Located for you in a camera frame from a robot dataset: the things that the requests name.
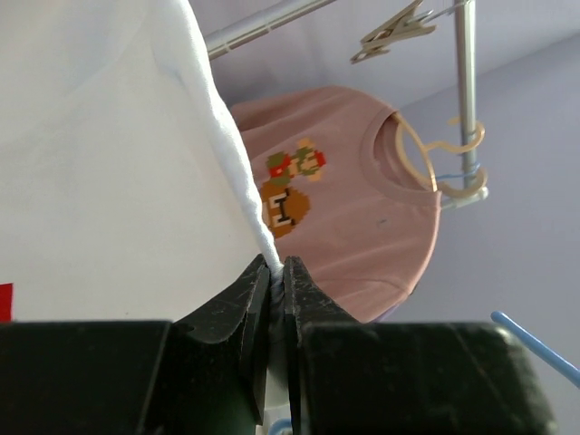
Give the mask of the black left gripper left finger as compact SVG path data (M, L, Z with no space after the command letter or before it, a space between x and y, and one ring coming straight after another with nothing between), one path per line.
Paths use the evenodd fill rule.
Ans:
M270 271L256 256L225 290L175 323L176 425L258 425L265 408Z

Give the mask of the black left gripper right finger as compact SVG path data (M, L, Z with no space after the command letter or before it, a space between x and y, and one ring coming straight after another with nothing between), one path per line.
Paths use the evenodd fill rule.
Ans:
M304 327L310 323L358 324L358 321L318 287L298 256L289 256L285 260L283 288L285 354L291 423L293 433L300 434L302 411L299 350Z

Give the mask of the white red printed t-shirt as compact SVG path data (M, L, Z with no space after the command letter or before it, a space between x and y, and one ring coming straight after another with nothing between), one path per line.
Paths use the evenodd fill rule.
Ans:
M1 431L176 425L175 323L283 266L186 1L1 4Z

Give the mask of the light blue wire hanger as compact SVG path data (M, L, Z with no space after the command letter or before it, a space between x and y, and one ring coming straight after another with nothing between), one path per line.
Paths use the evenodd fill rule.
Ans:
M547 363L560 375L571 382L577 389L580 387L579 369L567 359L544 344L526 328L515 322L511 317L500 311L493 311L490 319L507 329L534 355Z

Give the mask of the lilac t-shirt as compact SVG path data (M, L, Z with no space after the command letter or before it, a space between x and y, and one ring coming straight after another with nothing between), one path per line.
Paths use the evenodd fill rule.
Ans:
M380 314L377 318L375 318L373 321L375 323L380 323L380 322L384 322L394 311L396 311L398 309L398 307L400 305L402 305L406 300L408 299L407 296L405 296L401 302L398 302L396 304L394 304L393 306L391 306L389 309L387 309L384 313Z

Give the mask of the pink t-shirt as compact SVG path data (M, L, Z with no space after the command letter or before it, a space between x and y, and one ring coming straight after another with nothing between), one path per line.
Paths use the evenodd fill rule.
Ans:
M358 321L401 305L430 262L441 199L403 167L396 111L328 86L242 102L231 113L279 255L301 257Z

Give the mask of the blue hanger under lilac shirt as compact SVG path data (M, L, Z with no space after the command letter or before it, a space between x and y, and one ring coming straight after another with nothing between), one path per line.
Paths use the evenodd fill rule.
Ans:
M473 178L477 175L479 168L480 168L480 163L476 162L468 170L463 170L460 173L438 175L435 177L435 179L438 183L441 183L441 182L447 181L447 180L453 180L453 179L470 179L470 178Z

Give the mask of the wooden clip hanger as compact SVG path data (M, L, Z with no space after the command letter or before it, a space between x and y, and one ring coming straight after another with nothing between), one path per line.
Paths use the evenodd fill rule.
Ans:
M412 1L389 20L365 35L360 41L360 51L350 59L350 63L357 64L387 54L392 44L433 33L437 25L430 22L443 15L452 15L457 8L467 3L467 1L459 1L456 5L439 12L428 10L417 13L422 1Z

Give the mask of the white clothes rack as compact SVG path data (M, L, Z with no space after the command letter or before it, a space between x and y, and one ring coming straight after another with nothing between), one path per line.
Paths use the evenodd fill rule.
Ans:
M395 150L402 166L424 188L438 191L445 197L441 205L444 210L463 208L488 197L488 174L484 168L480 166L477 175L470 179L438 183L429 156L432 150L459 155L461 172L468 170L477 162L476 148L485 136L484 126L476 115L476 7L473 1L467 2L450 14L455 20L459 116L449 120L449 124L460 126L460 145L444 140L425 144L400 114L394 115L399 123ZM329 1L281 1L253 13L205 37L209 58L217 59L329 4Z

